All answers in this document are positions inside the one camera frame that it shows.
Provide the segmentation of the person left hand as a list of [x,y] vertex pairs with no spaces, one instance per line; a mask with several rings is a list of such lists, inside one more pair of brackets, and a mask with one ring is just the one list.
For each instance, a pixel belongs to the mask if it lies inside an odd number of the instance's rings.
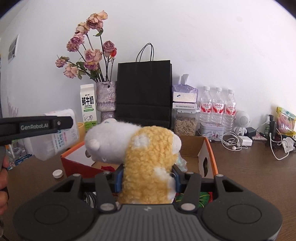
[[8,181],[9,181],[9,175],[7,168],[9,166],[9,158],[5,156],[3,158],[3,165],[1,168],[1,175],[0,175],[0,214],[3,215],[6,210],[8,209],[8,200],[9,195],[8,192],[4,189],[7,188]]

